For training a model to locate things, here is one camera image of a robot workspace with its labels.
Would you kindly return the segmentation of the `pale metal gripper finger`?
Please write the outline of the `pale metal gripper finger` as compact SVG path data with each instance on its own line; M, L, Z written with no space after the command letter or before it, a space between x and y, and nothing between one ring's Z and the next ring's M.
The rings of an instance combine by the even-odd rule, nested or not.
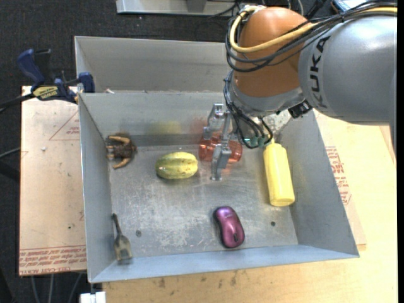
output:
M221 135L218 141L215 142L211 160L211 180L213 181L222 180L222 170L226 168L232 154L229 141L230 135L226 133Z
M230 127L230 112L225 109L223 104L213 104L211 112L207 118L207 125L203 128L203 139L209 140L213 133L221 131L220 139L228 141Z

